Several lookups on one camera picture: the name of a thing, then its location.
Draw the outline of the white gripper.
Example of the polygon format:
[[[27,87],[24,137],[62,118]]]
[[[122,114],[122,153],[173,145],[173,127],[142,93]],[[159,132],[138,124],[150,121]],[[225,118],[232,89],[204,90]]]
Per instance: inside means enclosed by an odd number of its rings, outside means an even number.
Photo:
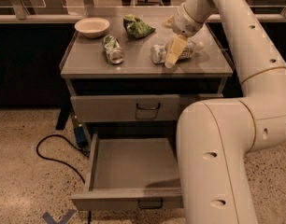
[[[187,46],[187,38],[194,36],[203,27],[208,15],[208,7],[200,4],[186,5],[182,3],[174,16],[168,17],[162,26],[172,29],[175,36],[168,44],[164,66],[172,68]]]

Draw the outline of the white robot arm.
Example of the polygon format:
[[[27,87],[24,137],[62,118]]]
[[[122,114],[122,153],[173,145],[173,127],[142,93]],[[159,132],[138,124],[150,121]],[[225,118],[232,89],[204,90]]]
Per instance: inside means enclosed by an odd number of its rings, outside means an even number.
[[[187,106],[177,157],[187,224],[258,224],[244,167],[248,152],[286,140],[286,62],[246,0],[186,0],[172,30],[190,37],[219,13],[242,96]]]

